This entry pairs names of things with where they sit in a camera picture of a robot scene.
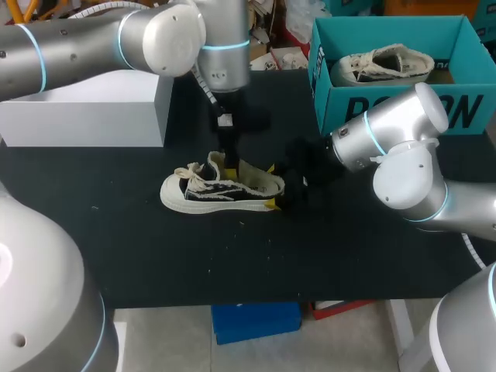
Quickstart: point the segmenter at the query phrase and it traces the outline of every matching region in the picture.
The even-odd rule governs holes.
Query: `black tabletop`
[[[272,126],[239,152],[268,168],[296,136],[317,138],[304,71],[253,74],[253,103]],[[216,147],[207,103],[191,77],[176,79],[163,149],[0,148],[0,178],[20,202],[59,223],[79,246],[106,303],[169,305],[441,297],[479,269],[457,233],[427,233],[373,195],[372,170],[329,186],[321,212],[182,215],[160,203],[176,167]],[[445,136],[446,177],[496,181],[482,136]],[[473,239],[481,258],[493,243]]]

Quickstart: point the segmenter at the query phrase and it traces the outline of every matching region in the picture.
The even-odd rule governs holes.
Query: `floor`
[[[384,303],[320,321],[297,332],[218,346],[209,306],[118,310],[126,322],[122,372],[397,372]]]

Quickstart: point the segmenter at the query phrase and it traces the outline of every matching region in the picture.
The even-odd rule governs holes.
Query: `blue box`
[[[358,12],[380,4],[381,0],[323,0],[327,10],[335,16],[355,16]]]
[[[301,325],[301,313],[296,302],[213,305],[212,322],[217,343],[224,345],[297,331]]]
[[[496,0],[480,0],[472,21],[483,43],[496,40]]]
[[[496,108],[496,65],[464,16],[316,19],[308,77],[321,133],[408,88],[333,87],[327,63],[394,43],[427,53],[436,70],[453,78],[453,84],[431,85],[449,116],[446,133],[481,134]]]

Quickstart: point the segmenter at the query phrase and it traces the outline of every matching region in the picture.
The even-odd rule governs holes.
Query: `teal shoe box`
[[[358,12],[381,4],[381,0],[323,0],[333,17],[355,16]]]
[[[496,65],[464,16],[316,19],[308,77],[321,133],[329,134],[408,88],[331,84],[328,65],[394,43],[427,53],[436,62],[431,77],[448,83],[431,84],[449,116],[446,134],[481,134],[496,109]]]
[[[483,43],[496,40],[496,0],[480,0],[472,21]]]

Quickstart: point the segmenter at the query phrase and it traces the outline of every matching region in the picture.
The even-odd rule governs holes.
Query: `canvas sneaker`
[[[239,161],[237,179],[228,177],[223,153],[212,151],[207,163],[178,168],[160,190],[163,204],[177,212],[203,214],[227,209],[267,212],[270,201],[284,192],[284,181]]]
[[[409,85],[425,81],[434,69],[427,54],[393,44],[341,58],[331,69],[335,87]]]

